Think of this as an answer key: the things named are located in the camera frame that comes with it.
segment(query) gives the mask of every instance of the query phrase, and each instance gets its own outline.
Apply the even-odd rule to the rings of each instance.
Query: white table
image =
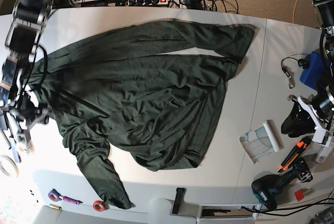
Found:
[[[142,7],[71,8],[58,10],[50,18],[41,44],[51,53],[104,31],[172,18],[221,25],[250,24],[257,28],[237,75],[228,82],[217,130],[198,168],[151,172],[138,165],[129,153],[112,146],[110,160],[114,163],[129,198],[136,207],[128,210],[126,215],[115,207],[99,213],[91,207],[92,203],[99,199],[97,194],[77,168],[76,158],[63,147],[56,123],[50,121],[47,126],[38,125],[33,128],[31,136],[35,154],[27,157],[19,165],[18,179],[6,181],[18,186],[23,182],[29,186],[35,185],[46,205],[52,203],[47,194],[55,188],[63,195],[84,202],[84,205],[80,206],[60,202],[59,205],[64,210],[103,218],[123,219],[126,216],[126,220],[136,222],[147,221],[146,213],[151,199],[174,200],[177,187],[187,188],[181,215],[196,216],[198,204],[257,203],[250,188],[254,177],[263,171],[275,173],[278,164],[297,141],[281,135],[284,149],[254,165],[245,154],[238,138],[251,128],[261,126],[267,119],[273,120],[279,132],[281,123],[292,108],[292,102],[287,102],[287,96],[291,93],[308,96],[313,92],[299,83],[297,78],[302,70],[289,61],[286,64],[295,69],[297,85],[293,90],[288,89],[287,78],[281,71],[280,61],[290,54],[310,53],[316,49],[319,30],[263,18],[208,11]],[[10,15],[0,17],[0,42],[5,41],[10,21]],[[213,51],[200,49],[178,53],[216,55]],[[3,62],[6,56],[7,50],[1,48],[0,62]],[[269,95],[265,96],[265,91],[270,91]],[[5,146],[1,145],[4,145],[3,141],[0,142],[2,154],[12,156],[11,151],[3,151]],[[314,180],[309,184],[317,190],[302,203],[331,192],[330,183],[326,187],[321,184],[324,179],[329,181],[328,178],[332,178],[331,182],[334,180],[334,170],[330,163],[327,161],[321,168],[319,166],[321,170],[329,167],[327,171],[315,173]],[[307,214],[299,215],[299,218],[313,216],[318,210],[319,208],[312,208]]]

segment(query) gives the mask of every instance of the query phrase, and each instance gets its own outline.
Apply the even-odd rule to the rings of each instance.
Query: purple tool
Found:
[[[56,189],[52,189],[49,194],[48,194],[50,200],[54,201],[54,202],[58,202],[58,201],[66,201],[66,202],[70,202],[70,203],[73,203],[73,204],[76,204],[76,205],[79,205],[81,204],[82,202],[81,201],[77,201],[76,199],[71,199],[71,198],[68,198],[66,196],[61,196],[60,193],[58,193],[56,191]]]

